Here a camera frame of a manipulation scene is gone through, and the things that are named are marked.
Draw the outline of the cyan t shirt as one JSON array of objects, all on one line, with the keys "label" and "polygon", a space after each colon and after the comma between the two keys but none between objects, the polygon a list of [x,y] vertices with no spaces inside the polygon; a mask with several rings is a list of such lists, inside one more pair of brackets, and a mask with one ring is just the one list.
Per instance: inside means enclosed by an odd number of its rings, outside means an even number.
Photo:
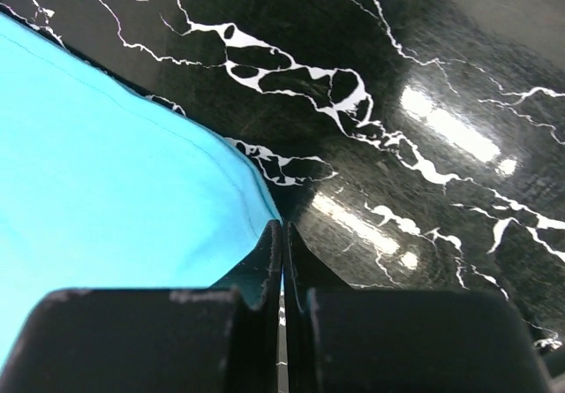
[{"label": "cyan t shirt", "polygon": [[1,353],[69,288],[208,287],[279,216],[228,141],[1,19]]}]

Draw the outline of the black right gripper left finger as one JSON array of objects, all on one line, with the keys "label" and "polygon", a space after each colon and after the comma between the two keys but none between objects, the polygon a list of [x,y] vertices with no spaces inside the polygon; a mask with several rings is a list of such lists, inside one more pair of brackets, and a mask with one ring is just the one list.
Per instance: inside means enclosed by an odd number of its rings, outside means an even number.
[{"label": "black right gripper left finger", "polygon": [[226,392],[277,391],[282,256],[282,226],[270,220],[251,252],[212,285],[236,292],[241,303],[230,329]]}]

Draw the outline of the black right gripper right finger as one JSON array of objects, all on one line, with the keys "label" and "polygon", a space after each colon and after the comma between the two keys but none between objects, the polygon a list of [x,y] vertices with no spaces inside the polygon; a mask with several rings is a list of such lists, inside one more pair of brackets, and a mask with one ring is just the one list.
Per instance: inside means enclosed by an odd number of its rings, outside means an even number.
[{"label": "black right gripper right finger", "polygon": [[294,223],[282,226],[286,350],[291,392],[317,392],[313,324],[308,291],[352,287],[310,251]]}]

